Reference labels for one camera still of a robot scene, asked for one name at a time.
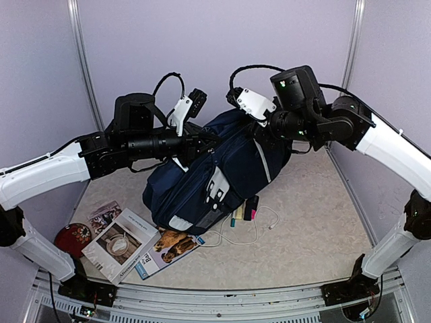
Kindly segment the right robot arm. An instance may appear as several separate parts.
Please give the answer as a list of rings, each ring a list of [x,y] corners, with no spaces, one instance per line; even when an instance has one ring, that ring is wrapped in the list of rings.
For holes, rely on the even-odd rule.
[[[244,89],[237,102],[276,139],[307,141],[314,150],[338,142],[380,162],[413,186],[397,225],[357,259],[344,291],[358,299],[415,244],[430,239],[430,156],[357,96],[343,91],[333,103],[308,65],[279,70],[270,82],[276,104]]]

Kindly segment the pink black highlighter marker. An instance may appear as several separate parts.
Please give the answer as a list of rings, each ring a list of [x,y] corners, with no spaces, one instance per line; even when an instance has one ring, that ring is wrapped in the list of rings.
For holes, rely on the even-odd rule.
[[[257,196],[257,195],[246,200],[245,209],[244,209],[244,217],[243,217],[243,219],[245,221],[252,221],[255,219],[258,204],[259,204],[259,196]]]

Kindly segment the navy blue student backpack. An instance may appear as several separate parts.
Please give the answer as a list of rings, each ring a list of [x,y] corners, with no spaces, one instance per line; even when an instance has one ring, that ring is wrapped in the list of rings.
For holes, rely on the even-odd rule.
[[[151,173],[142,199],[157,226],[201,235],[275,180],[292,155],[292,142],[262,145],[252,124],[237,109],[225,111],[203,127],[222,140],[217,147],[186,169],[169,161]]]

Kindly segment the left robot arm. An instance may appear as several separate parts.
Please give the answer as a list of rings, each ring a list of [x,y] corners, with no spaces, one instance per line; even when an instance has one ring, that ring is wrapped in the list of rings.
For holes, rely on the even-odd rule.
[[[176,158],[187,167],[220,143],[188,122],[207,96],[200,89],[182,96],[170,116],[156,106],[153,94],[132,93],[114,103],[114,118],[104,131],[82,135],[57,150],[1,169],[1,246],[17,250],[68,286],[80,299],[94,293],[78,259],[49,242],[25,219],[20,203],[74,182],[133,168],[141,159]]]

